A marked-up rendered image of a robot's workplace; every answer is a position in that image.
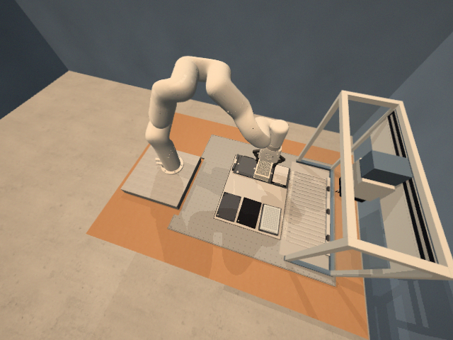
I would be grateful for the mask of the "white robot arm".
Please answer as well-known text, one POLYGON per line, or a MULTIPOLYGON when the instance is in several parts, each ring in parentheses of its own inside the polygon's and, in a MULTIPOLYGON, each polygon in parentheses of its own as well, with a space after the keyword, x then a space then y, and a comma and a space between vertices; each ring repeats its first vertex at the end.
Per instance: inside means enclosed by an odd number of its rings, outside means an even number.
POLYGON ((159 158, 156 161, 160 162, 156 164, 161 165, 164 173, 177 174, 183 168, 183 160, 169 135, 177 106, 175 103, 190 100, 198 81, 206 82, 208 96, 234 119, 250 144, 270 151, 281 148, 289 125, 283 120, 255 118, 248 99, 231 82, 231 70, 226 63, 201 57, 181 57, 171 78, 157 81, 151 91, 146 140, 157 153, 159 158))

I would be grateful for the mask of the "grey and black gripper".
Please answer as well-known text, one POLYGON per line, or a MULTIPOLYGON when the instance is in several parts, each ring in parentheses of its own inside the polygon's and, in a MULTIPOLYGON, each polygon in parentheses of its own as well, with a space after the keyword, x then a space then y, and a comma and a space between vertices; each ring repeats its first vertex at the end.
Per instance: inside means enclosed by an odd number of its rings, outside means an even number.
POLYGON ((280 155, 281 151, 282 151, 282 146, 277 151, 270 151, 267 148, 263 148, 263 149, 254 149, 253 153, 254 153, 254 156, 256 157, 256 161, 257 161, 256 163, 258 163, 259 159, 267 161, 267 162, 272 162, 272 163, 274 163, 273 164, 273 168, 274 168, 275 166, 277 166, 277 164, 285 161, 285 158, 280 155))

